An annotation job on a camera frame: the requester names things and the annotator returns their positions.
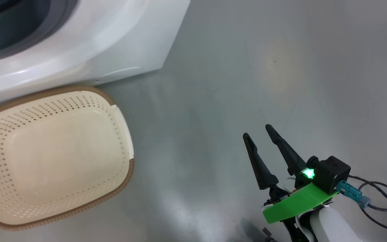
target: washing machine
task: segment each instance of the washing machine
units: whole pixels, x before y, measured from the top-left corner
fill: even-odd
[[[159,69],[189,0],[0,0],[0,103]]]

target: gray floor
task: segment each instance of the gray floor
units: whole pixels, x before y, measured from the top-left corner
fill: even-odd
[[[256,242],[264,226],[288,242],[261,214],[268,195],[242,140],[284,180],[267,123],[303,158],[334,155],[387,183],[387,1],[192,0],[161,70],[100,88],[127,119],[132,181],[68,219],[0,230],[0,242]],[[363,241],[387,241],[349,199],[332,206]]]

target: green bracket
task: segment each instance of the green bracket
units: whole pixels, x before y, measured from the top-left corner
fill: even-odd
[[[300,215],[315,208],[338,194],[329,195],[313,183],[292,193],[287,199],[264,210],[263,214],[269,224]]]

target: cable connector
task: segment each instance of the cable connector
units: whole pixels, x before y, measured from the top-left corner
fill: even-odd
[[[359,189],[344,180],[338,183],[337,192],[355,201],[362,209],[366,209],[368,204],[371,203],[370,198],[362,196],[362,192]]]

